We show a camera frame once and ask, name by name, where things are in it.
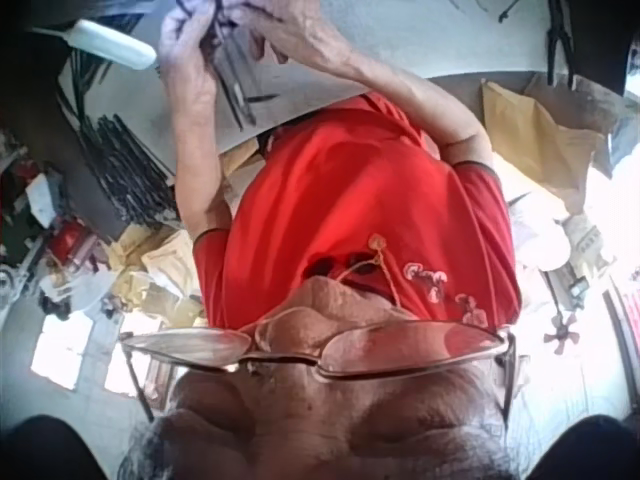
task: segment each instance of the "glasses frame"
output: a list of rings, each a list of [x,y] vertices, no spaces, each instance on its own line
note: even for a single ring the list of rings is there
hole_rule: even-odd
[[[415,324],[418,322],[423,322],[421,320],[415,321],[410,320],[405,323]],[[438,323],[438,324],[449,324],[449,322],[429,322],[429,323]],[[373,328],[379,328],[384,326],[384,324],[376,324],[376,325],[368,325],[366,327],[353,328],[350,330],[346,330],[343,332],[339,332],[329,339],[327,339],[325,343],[328,345],[333,339],[343,335],[347,332],[352,332],[356,330],[367,330]],[[392,378],[408,378],[415,376],[428,375],[429,373],[435,373],[442,370],[446,370],[449,368],[453,368],[465,363],[469,363],[476,360],[485,360],[493,358],[496,360],[496,363],[504,369],[505,375],[505,398],[502,404],[502,416],[504,419],[505,426],[508,426],[509,415],[511,413],[511,406],[513,403],[513,392],[515,389],[515,379],[517,373],[517,354],[516,354],[516,337],[509,330],[505,330],[500,332],[499,334],[495,334],[489,332],[483,328],[476,327],[475,325],[464,325],[467,328],[473,328],[476,330],[480,330],[483,333],[489,334],[492,337],[500,340],[500,345],[495,346],[493,348],[489,348],[483,351],[470,353],[467,355],[462,355],[460,357],[451,358],[448,360],[444,360],[441,362],[433,363],[424,367],[408,367],[408,368],[390,368],[384,370],[372,370],[370,372],[365,373],[343,373],[343,372],[330,372],[322,368],[320,365],[320,361],[322,360],[322,355],[324,353],[324,348],[320,351],[318,355],[308,355],[301,353],[270,353],[270,352],[257,352],[257,351],[248,351],[242,354],[238,359],[233,362],[230,362],[228,365],[223,367],[211,367],[211,366],[203,366],[194,362],[188,362],[171,355],[167,355],[164,353],[159,353],[144,347],[136,347],[129,345],[126,342],[127,340],[134,338],[134,335],[130,332],[123,332],[120,334],[119,343],[122,348],[122,352],[124,354],[127,369],[129,370],[129,375],[131,376],[131,380],[133,381],[133,385],[136,391],[136,397],[138,401],[142,405],[142,408],[145,412],[145,415],[149,422],[153,422],[155,416],[153,414],[153,410],[149,405],[149,402],[145,396],[144,390],[140,385],[138,376],[133,368],[132,363],[132,353],[139,352],[145,355],[149,355],[152,359],[158,360],[160,362],[168,363],[171,365],[175,365],[178,367],[186,367],[191,370],[196,370],[202,373],[209,374],[225,374],[235,371],[234,367],[239,367],[241,365],[245,365],[247,363],[272,363],[272,364],[300,364],[307,365],[308,367],[315,368],[316,372],[322,376],[323,378],[331,381],[363,381],[363,380],[376,380],[376,379],[392,379]],[[197,330],[197,328],[190,328],[184,330]],[[147,334],[147,335],[137,335],[136,338],[161,335],[163,331]]]

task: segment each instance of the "man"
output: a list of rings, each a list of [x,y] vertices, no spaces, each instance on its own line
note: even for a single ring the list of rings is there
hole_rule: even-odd
[[[354,49],[319,0],[245,0],[222,14],[251,30],[257,57],[267,40],[281,61],[376,93],[279,129],[232,219],[220,193],[216,81],[199,47],[214,7],[192,7],[167,17],[161,57],[177,202],[211,327],[246,332],[258,352],[308,359],[353,329],[415,320],[496,332],[517,319],[509,221],[482,125],[432,83]],[[407,335],[381,340],[387,359],[431,348],[409,348]],[[333,360],[380,344],[351,343]],[[510,478],[486,366],[360,382],[295,362],[190,373],[122,477]]]

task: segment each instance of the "pliers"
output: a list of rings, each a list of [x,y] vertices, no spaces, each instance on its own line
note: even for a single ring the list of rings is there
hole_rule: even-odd
[[[556,83],[556,50],[558,48],[558,41],[560,41],[562,42],[567,68],[569,70],[567,86],[569,90],[573,90],[575,87],[575,58],[571,37],[565,29],[562,0],[549,0],[549,11],[551,13],[551,29],[549,29],[547,33],[547,61],[549,67],[547,83],[549,86],[555,86]]]

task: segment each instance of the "nose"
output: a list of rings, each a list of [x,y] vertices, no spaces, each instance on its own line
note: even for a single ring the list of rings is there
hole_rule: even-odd
[[[260,323],[255,340],[265,352],[318,355],[331,338],[357,326],[356,322],[327,318],[308,307],[294,307]]]

